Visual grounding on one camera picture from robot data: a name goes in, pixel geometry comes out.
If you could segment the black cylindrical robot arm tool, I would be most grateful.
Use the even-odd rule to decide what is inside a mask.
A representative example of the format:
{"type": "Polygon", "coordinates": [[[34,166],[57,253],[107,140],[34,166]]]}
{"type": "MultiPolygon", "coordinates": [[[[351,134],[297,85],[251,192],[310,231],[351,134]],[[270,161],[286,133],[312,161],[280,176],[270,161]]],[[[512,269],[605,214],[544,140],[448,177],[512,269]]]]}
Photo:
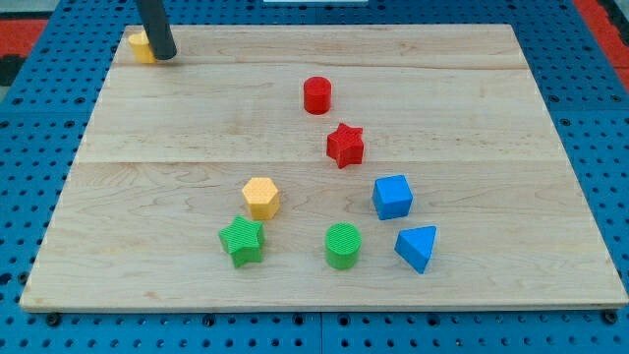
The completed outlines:
{"type": "Polygon", "coordinates": [[[170,60],[177,46],[162,0],[136,0],[137,9],[149,46],[157,60],[170,60]]]}

